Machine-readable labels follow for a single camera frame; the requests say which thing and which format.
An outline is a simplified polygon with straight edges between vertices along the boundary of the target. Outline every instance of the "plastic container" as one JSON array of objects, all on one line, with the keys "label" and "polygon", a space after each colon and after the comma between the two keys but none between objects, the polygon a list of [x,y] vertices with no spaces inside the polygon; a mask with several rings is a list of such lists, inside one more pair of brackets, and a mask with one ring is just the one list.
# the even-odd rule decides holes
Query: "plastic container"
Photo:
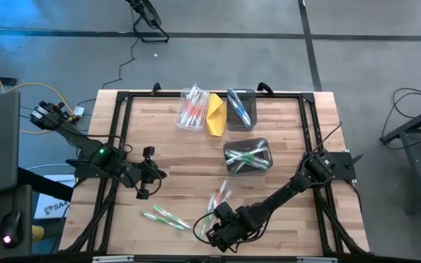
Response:
[{"label": "plastic container", "polygon": [[208,111],[209,93],[198,88],[184,88],[181,90],[181,101],[178,114],[174,120],[179,129],[202,132],[205,116]]},{"label": "plastic container", "polygon": [[234,132],[250,132],[257,124],[257,110],[256,110],[256,92],[250,89],[234,89],[245,107],[245,111],[251,120],[250,126],[245,126],[240,117],[238,117],[232,105],[227,100],[227,129]]},{"label": "plastic container", "polygon": [[273,166],[269,143],[264,138],[227,142],[224,155],[230,176],[265,172]]}]

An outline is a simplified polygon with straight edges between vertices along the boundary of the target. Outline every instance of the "yellow sticky note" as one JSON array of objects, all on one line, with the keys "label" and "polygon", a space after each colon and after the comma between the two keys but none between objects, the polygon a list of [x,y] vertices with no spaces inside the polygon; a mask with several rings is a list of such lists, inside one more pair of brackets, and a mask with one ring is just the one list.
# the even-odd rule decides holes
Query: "yellow sticky note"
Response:
[{"label": "yellow sticky note", "polygon": [[221,137],[227,123],[227,105],[217,96],[209,96],[208,114],[205,117],[210,135]]}]

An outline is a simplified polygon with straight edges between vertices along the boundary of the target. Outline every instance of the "concrete floor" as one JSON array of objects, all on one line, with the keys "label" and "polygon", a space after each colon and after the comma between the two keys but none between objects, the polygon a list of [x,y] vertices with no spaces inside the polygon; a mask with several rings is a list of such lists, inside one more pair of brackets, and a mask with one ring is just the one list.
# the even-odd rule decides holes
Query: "concrete floor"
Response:
[{"label": "concrete floor", "polygon": [[[297,0],[152,0],[163,27],[184,33],[302,34]],[[421,35],[421,1],[306,0],[312,34]],[[0,0],[0,29],[131,31],[123,0]],[[70,104],[94,98],[129,60],[131,37],[0,36],[0,76],[19,83],[57,87]],[[402,150],[379,144],[396,88],[421,89],[421,42],[314,41],[323,91],[333,91],[347,147],[363,153],[356,165],[357,187],[371,251],[382,256],[421,259],[421,214],[407,216],[414,181]],[[123,81],[107,88],[256,88],[312,91],[303,39],[179,38],[165,44],[138,42],[136,60],[123,68]],[[22,105],[58,101],[44,88],[21,90]],[[85,104],[89,113],[93,104]],[[411,115],[421,98],[400,105]],[[392,115],[388,130],[406,121]],[[88,127],[88,120],[79,126]],[[27,120],[21,127],[35,130]],[[63,163],[75,149],[57,134],[20,136],[20,166]],[[41,174],[66,172],[45,169]],[[41,252],[49,250],[41,246]]]}]

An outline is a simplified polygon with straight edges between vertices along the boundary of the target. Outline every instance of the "butcher block tabletop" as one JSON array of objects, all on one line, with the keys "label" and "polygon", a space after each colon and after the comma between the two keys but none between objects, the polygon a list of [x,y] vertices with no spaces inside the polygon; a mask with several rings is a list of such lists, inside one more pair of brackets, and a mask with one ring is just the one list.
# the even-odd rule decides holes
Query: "butcher block tabletop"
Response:
[{"label": "butcher block tabletop", "polygon": [[[99,91],[89,134],[110,133],[117,92]],[[324,138],[339,124],[334,95],[331,92],[315,92],[314,96]],[[218,192],[225,179],[228,180],[228,189],[232,191],[229,204],[233,209],[260,202],[289,181],[305,152],[296,99],[258,99],[258,122],[254,130],[226,130],[223,137],[210,136],[206,129],[201,133],[177,129],[173,119],[179,101],[179,98],[148,97],[135,98],[132,102],[126,136],[126,144],[132,146],[132,152],[128,154],[127,160],[143,161],[143,148],[154,146],[153,159],[168,177],[163,180],[160,191],[149,200],[136,199],[133,188],[125,188],[120,184],[111,226],[109,254],[222,254],[217,248],[198,241],[190,231],[175,230],[142,216],[141,212],[158,215],[152,207],[159,205],[192,225],[205,214],[211,195]],[[122,105],[117,134],[121,132],[124,108],[125,103]],[[306,115],[311,134],[314,134],[308,105]],[[224,166],[224,144],[260,137],[269,142],[273,166],[264,174],[229,178]],[[325,148],[329,151],[345,150],[341,129],[329,137]],[[91,219],[98,185],[98,179],[87,179],[74,190],[60,249],[71,245]],[[148,189],[153,191],[157,185],[158,182],[148,185]],[[334,181],[332,188],[339,221],[357,244],[367,251],[368,242],[354,190],[343,181]],[[330,246],[334,249],[332,227],[328,219],[325,220]],[[99,224],[96,247],[100,243],[102,230],[103,220]],[[231,251],[224,254],[234,255]],[[237,255],[321,256],[312,190],[298,194],[277,209],[265,234],[256,242],[240,245]]]}]

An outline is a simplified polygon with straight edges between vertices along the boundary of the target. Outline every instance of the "yellow object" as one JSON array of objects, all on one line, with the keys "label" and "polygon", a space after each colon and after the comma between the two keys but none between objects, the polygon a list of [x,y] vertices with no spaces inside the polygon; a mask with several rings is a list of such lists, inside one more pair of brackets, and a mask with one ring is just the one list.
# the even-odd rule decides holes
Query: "yellow object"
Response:
[{"label": "yellow object", "polygon": [[[28,85],[38,85],[38,86],[42,86],[42,87],[45,87],[45,88],[49,88],[50,90],[54,91],[61,98],[61,100],[64,102],[66,108],[71,113],[71,115],[74,115],[74,112],[71,110],[71,108],[67,104],[66,99],[54,87],[51,87],[51,86],[43,84],[43,83],[24,83],[24,84],[17,85],[14,88],[9,89],[8,91],[5,91],[4,86],[3,86],[3,82],[1,82],[1,80],[0,80],[0,87],[1,87],[2,93],[14,91],[14,90],[16,90],[20,87],[28,86]],[[46,133],[51,132],[51,131],[24,131],[24,130],[20,130],[20,132],[27,133],[27,134],[46,134]]]},{"label": "yellow object", "polygon": [[210,135],[221,137],[227,122],[227,105],[217,96],[209,96],[208,114],[205,117]]},{"label": "yellow object", "polygon": [[41,226],[32,225],[32,241],[37,242],[43,238],[45,230]]}]

